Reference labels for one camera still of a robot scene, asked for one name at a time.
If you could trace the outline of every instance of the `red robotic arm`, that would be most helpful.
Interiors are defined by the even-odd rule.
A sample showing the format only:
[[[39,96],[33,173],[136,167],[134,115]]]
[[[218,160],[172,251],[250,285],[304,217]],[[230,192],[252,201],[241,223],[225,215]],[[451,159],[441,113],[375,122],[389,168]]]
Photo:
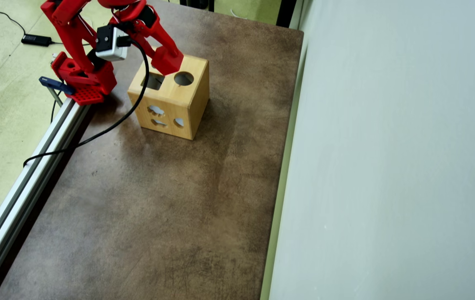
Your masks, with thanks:
[[[113,66],[109,61],[95,55],[97,33],[80,17],[80,12],[88,0],[47,0],[41,10],[56,28],[66,50],[73,57],[61,52],[52,63],[56,75],[75,89],[70,95],[80,105],[100,103],[103,95],[109,95],[117,84]],[[146,0],[99,0],[105,8],[111,8],[113,17],[110,24],[126,32],[137,41],[152,58],[154,66],[162,74],[178,72],[184,55],[175,42],[160,25],[160,17]],[[146,38],[153,36],[162,46],[156,51]],[[93,50],[87,55],[83,47],[87,41]]]

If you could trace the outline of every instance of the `cable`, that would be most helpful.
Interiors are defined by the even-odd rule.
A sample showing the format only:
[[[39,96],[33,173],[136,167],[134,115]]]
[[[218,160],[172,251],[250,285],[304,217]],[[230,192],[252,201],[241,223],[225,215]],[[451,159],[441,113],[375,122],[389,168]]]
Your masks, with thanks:
[[[50,123],[51,123],[51,124],[52,124],[53,119],[54,119],[54,109],[56,108],[56,100],[54,101],[54,104],[52,105],[52,107],[53,107],[53,108],[52,108],[52,112],[51,112],[51,114],[50,114]]]
[[[145,51],[143,50],[143,48],[141,47],[141,45],[138,42],[136,42],[135,40],[132,40],[131,42],[132,42],[132,44],[135,44],[138,47],[139,51],[141,51],[141,53],[142,53],[143,61],[145,62],[145,76],[148,77],[147,55],[146,55]],[[28,163],[29,161],[31,161],[33,159],[42,158],[42,157],[47,156],[47,155],[60,154],[60,153],[64,153],[64,152],[67,152],[67,151],[70,151],[70,150],[75,150],[76,148],[78,148],[80,146],[83,146],[83,145],[91,142],[92,140],[94,140],[94,139],[96,139],[96,138],[98,138],[102,135],[105,135],[106,133],[109,133],[112,129],[114,129],[119,124],[121,124],[124,120],[126,120],[136,110],[139,103],[143,99],[143,94],[145,93],[145,89],[147,88],[147,82],[148,82],[148,80],[145,80],[145,82],[143,83],[141,93],[139,93],[139,97],[136,100],[136,103],[134,103],[134,105],[132,105],[132,108],[122,118],[120,118],[119,121],[115,122],[112,126],[110,126],[107,129],[97,133],[96,135],[93,135],[92,137],[88,138],[87,140],[85,140],[83,142],[80,142],[79,144],[77,144],[75,146],[68,147],[68,148],[65,148],[65,149],[56,150],[56,151],[52,151],[52,152],[45,152],[45,153],[41,153],[41,154],[38,154],[38,155],[34,155],[34,156],[32,156],[32,157],[25,160],[25,162],[22,164],[23,168],[24,168],[24,166],[26,166],[26,163]]]
[[[19,27],[21,27],[21,29],[22,29],[23,34],[26,34],[26,30],[22,27],[21,24],[19,24],[16,20],[12,19],[7,13],[1,12],[1,11],[0,11],[0,13],[3,14],[3,15],[5,15],[5,16],[6,16],[8,19],[10,19],[11,21],[15,22],[17,25],[19,25]],[[57,43],[57,42],[52,42],[52,44],[63,45],[62,42],[58,42],[58,43]]]
[[[0,13],[2,13],[3,15],[5,15],[8,19],[10,19],[11,21],[13,21],[13,22],[16,23],[17,25],[19,25],[19,27],[21,27],[21,29],[22,29],[23,34],[26,34],[26,30],[22,27],[21,24],[19,24],[16,20],[12,19],[7,13],[1,12],[1,11],[0,11]]]
[[[63,45],[62,42],[52,42],[52,44]]]

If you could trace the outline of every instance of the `brown table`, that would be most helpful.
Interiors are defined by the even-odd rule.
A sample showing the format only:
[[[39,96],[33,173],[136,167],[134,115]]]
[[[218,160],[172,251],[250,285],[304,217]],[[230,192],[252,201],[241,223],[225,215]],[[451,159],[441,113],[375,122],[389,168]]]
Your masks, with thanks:
[[[194,141],[133,115],[77,149],[0,286],[0,299],[259,298],[303,33],[155,2],[179,49],[210,61]],[[116,63],[120,118],[142,63]]]

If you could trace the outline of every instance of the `wooden shape sorter box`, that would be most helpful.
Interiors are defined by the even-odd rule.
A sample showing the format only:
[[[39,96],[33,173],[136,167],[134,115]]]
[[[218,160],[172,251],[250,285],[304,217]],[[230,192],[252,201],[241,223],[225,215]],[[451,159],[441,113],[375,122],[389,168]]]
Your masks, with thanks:
[[[142,63],[128,88],[132,104],[138,99],[144,80],[145,65]],[[208,61],[184,55],[178,72],[163,76],[150,68],[147,88],[136,108],[136,116],[143,128],[193,140],[209,97]]]

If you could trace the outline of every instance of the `white wall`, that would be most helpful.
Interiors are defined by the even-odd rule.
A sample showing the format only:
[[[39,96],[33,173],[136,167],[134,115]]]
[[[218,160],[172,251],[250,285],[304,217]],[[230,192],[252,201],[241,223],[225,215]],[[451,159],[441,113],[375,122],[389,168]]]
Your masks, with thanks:
[[[270,299],[475,299],[475,0],[303,11]]]

